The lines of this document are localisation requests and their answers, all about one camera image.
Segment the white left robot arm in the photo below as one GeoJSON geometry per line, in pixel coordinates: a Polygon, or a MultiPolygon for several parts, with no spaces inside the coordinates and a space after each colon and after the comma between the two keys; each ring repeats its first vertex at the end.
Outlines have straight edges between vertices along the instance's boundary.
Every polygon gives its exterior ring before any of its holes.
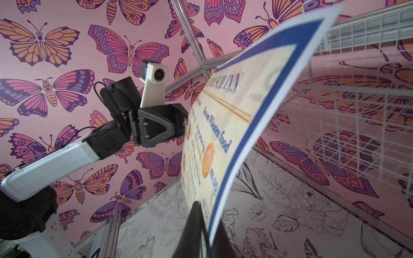
{"type": "Polygon", "coordinates": [[[155,147],[183,136],[188,113],[165,103],[165,85],[147,77],[140,94],[131,78],[104,86],[99,97],[112,120],[39,160],[14,169],[1,182],[1,239],[34,258],[77,258],[57,215],[52,183],[118,152],[130,139],[155,147]]]}

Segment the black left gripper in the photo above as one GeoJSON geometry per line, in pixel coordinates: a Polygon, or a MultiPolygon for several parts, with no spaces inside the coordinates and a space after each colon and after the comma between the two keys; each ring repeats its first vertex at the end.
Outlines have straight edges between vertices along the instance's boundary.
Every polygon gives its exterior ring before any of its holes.
{"type": "Polygon", "coordinates": [[[185,134],[188,111],[181,104],[168,104],[131,110],[129,117],[135,144],[152,148],[185,134]]]}

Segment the dim sum menu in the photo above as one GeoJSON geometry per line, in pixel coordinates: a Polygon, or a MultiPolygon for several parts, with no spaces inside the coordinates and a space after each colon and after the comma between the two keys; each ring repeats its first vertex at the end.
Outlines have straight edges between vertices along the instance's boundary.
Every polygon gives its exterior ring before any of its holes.
{"type": "Polygon", "coordinates": [[[238,170],[342,9],[308,11],[271,30],[218,66],[191,106],[181,184],[189,210],[201,204],[210,249],[238,170]]]}

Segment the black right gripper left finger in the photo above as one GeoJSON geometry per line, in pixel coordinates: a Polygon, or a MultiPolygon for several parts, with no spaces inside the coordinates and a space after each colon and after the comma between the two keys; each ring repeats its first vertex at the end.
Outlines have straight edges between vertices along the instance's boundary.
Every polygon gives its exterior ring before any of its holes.
{"type": "Polygon", "coordinates": [[[173,258],[209,258],[209,242],[201,204],[192,204],[173,258]]]}

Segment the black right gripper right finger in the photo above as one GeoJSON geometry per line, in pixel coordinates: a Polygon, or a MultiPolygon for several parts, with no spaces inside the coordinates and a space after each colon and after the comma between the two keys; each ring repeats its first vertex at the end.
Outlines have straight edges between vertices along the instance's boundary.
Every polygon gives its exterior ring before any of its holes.
{"type": "Polygon", "coordinates": [[[211,247],[212,258],[236,258],[222,220],[218,224],[214,243],[211,247]]]}

